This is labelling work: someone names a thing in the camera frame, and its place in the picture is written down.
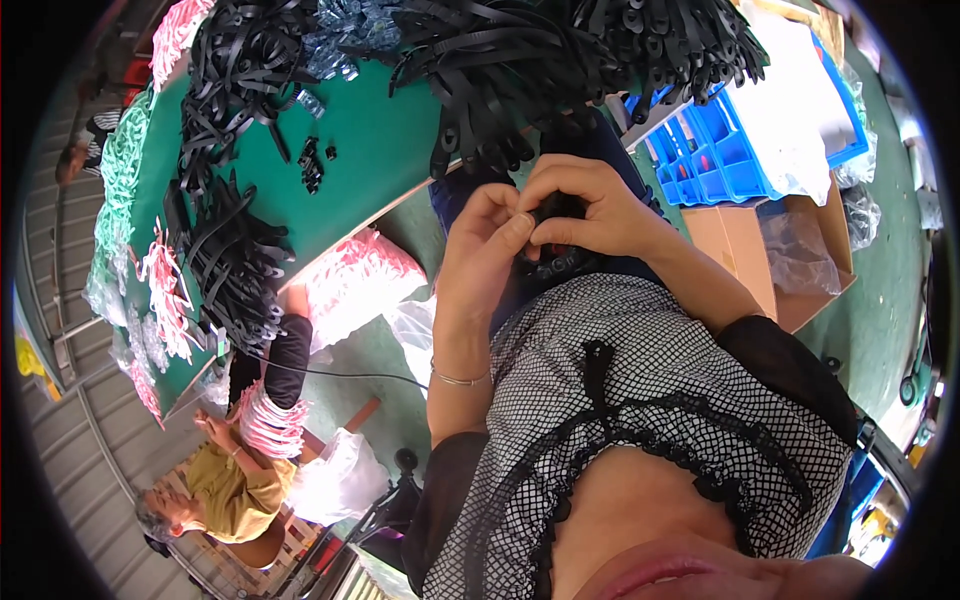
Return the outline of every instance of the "electrical wire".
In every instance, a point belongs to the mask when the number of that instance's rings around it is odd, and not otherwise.
[[[412,383],[412,384],[414,384],[415,386],[417,386],[418,388],[422,388],[422,389],[424,389],[424,390],[428,390],[428,389],[429,389],[429,388],[427,388],[427,386],[423,385],[422,383],[420,383],[420,382],[418,382],[418,381],[415,381],[415,380],[413,380],[413,379],[411,379],[411,378],[409,378],[409,377],[404,377],[403,375],[394,375],[394,374],[384,373],[384,372],[342,373],[342,372],[329,372],[329,371],[314,371],[313,369],[299,369],[299,368],[297,368],[297,367],[289,367],[289,366],[287,366],[287,365],[281,365],[281,364],[279,364],[279,363],[275,363],[274,361],[270,360],[269,358],[264,358],[264,357],[262,357],[262,356],[257,356],[257,355],[255,355],[255,354],[250,354],[249,352],[244,352],[244,353],[247,354],[248,356],[252,356],[253,358],[255,358],[255,359],[257,359],[257,360],[259,360],[259,361],[261,361],[261,362],[264,362],[264,363],[266,363],[266,364],[268,364],[268,365],[270,365],[270,366],[272,366],[272,367],[280,367],[281,369],[286,369],[287,371],[295,371],[295,372],[303,372],[303,373],[314,373],[314,374],[317,374],[317,375],[326,375],[326,376],[328,376],[328,377],[341,377],[341,378],[344,378],[344,379],[376,379],[376,378],[378,378],[378,377],[384,377],[384,378],[387,378],[387,379],[398,379],[398,380],[400,380],[400,381],[406,381],[407,383]]]

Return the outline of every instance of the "lips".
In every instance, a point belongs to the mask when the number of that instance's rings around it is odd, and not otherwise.
[[[689,555],[658,557],[638,564],[611,581],[596,600],[616,600],[644,586],[673,581],[688,575],[723,573],[725,569]]]

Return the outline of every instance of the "black ruffle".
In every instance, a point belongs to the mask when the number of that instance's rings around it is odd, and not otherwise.
[[[468,597],[481,597],[472,590],[483,589],[483,564],[487,550],[487,538],[499,522],[504,505],[513,496],[516,489],[531,473],[534,464],[547,450],[565,442],[580,425],[595,421],[603,428],[602,439],[578,450],[571,460],[564,483],[554,492],[557,504],[553,514],[546,520],[543,534],[537,547],[530,553],[528,569],[534,585],[534,598],[547,600],[552,596],[550,569],[553,542],[556,539],[556,524],[565,521],[570,514],[570,496],[573,484],[580,478],[590,459],[603,449],[614,444],[627,444],[642,448],[654,456],[661,456],[680,468],[696,476],[694,488],[702,497],[712,502],[722,502],[727,517],[735,528],[735,540],[738,550],[746,556],[755,557],[756,550],[750,542],[747,528],[760,512],[760,507],[744,491],[744,482],[735,477],[724,477],[708,461],[700,460],[686,444],[663,440],[655,430],[629,431],[614,428],[612,423],[625,407],[643,407],[648,405],[681,410],[696,415],[714,426],[734,434],[752,445],[771,464],[776,465],[800,498],[800,510],[806,512],[813,503],[813,495],[800,468],[791,460],[782,447],[773,438],[762,423],[747,424],[740,418],[714,409],[709,399],[693,396],[685,392],[660,398],[639,400],[627,399],[616,406],[609,406],[604,399],[603,381],[612,360],[612,348],[602,342],[584,344],[586,360],[584,362],[584,384],[592,400],[592,410],[583,411],[566,420],[548,434],[537,440],[524,457],[511,469],[497,486],[492,496],[492,504],[484,519],[477,524],[468,538],[467,587]]]

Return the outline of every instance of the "woman's arm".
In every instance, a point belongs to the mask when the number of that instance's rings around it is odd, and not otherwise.
[[[482,185],[450,228],[437,279],[437,316],[426,416],[433,447],[466,431],[486,432],[493,398],[490,323],[514,257],[530,239],[533,217],[515,213],[519,192]],[[475,381],[459,385],[447,379]]]
[[[227,454],[233,457],[236,464],[245,475],[262,474],[264,471],[273,471],[273,467],[261,467],[253,457],[230,435],[230,425],[225,420],[210,416],[205,410],[198,410],[193,416],[194,422],[200,427],[210,441],[220,446]]]
[[[687,242],[669,223],[654,217],[647,220],[647,229],[638,236],[631,255],[653,269],[686,314],[701,321],[713,337],[738,319],[764,314],[753,294],[736,277]]]
[[[741,317],[762,315],[753,295],[722,266],[687,242],[640,202],[606,162],[568,155],[540,158],[520,193],[532,210],[556,190],[588,203],[586,219],[547,219],[530,236],[539,245],[568,244],[645,261],[684,311],[714,336]]]

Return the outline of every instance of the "chair wheel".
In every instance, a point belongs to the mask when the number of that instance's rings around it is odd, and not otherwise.
[[[917,384],[913,381],[912,375],[907,375],[900,382],[900,402],[903,406],[911,406],[917,399]]]
[[[843,361],[836,356],[828,356],[824,359],[824,366],[827,367],[834,376],[840,372],[843,367]]]
[[[401,448],[394,454],[394,464],[400,469],[401,473],[409,474],[417,468],[419,461],[417,460],[417,454],[415,454],[413,450],[410,448]]]

